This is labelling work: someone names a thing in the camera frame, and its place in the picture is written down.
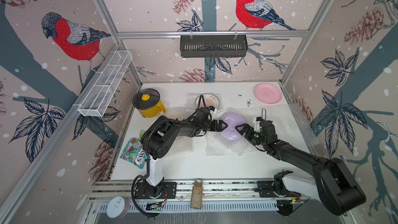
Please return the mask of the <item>purple plate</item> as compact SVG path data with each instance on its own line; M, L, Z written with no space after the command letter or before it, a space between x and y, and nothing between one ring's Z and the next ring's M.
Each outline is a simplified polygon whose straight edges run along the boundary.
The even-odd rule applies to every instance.
M236 131L237 125L245 124L246 120L239 114L226 113L221 117L228 127L220 133L223 139L228 141L238 141L242 136Z

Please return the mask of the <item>pink dinner plate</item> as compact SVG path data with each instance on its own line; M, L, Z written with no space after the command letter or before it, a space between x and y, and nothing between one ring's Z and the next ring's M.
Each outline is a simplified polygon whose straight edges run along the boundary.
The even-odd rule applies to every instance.
M283 98L282 92L271 84L259 84L254 88L255 97L265 104L276 104Z

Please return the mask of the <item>clear bubble wrap sheet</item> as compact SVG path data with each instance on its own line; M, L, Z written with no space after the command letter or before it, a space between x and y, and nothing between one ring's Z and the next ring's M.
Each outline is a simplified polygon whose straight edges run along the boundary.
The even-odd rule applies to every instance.
M227 108L216 113L215 118L224 112L234 112L241 114L247 124L254 126L253 119L255 117L265 116L267 120L273 122L276 134L280 140L286 141L294 147L309 151L309 148L319 144L307 117L302 113L297 104L271 105L267 107L248 107L248 108ZM193 143L203 141L205 144L205 136L193 138Z
M205 135L207 156L242 156L257 151L235 129L236 126L248 122L241 114L231 111L222 113L217 119L228 125L222 132L209 132Z

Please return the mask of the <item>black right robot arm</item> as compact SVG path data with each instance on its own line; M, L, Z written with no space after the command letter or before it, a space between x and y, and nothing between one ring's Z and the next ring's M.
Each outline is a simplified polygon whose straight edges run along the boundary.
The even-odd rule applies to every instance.
M260 117L256 118L255 127L245 123L235 129L257 150L309 174L299 176L290 170L277 173L273 181L276 195L307 195L337 216L366 202L364 191L341 159L322 158L299 150L280 140L273 123Z

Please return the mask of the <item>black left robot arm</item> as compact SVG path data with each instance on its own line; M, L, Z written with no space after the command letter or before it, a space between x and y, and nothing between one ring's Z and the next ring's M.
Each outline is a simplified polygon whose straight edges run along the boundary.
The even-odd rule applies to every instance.
M182 137L195 138L208 132L222 132L228 124L214 119L217 110L200 107L183 120L160 116L142 136L143 151L146 155L146 174L138 175L132 183L132 198L138 196L156 199L163 193L163 160L175 140Z

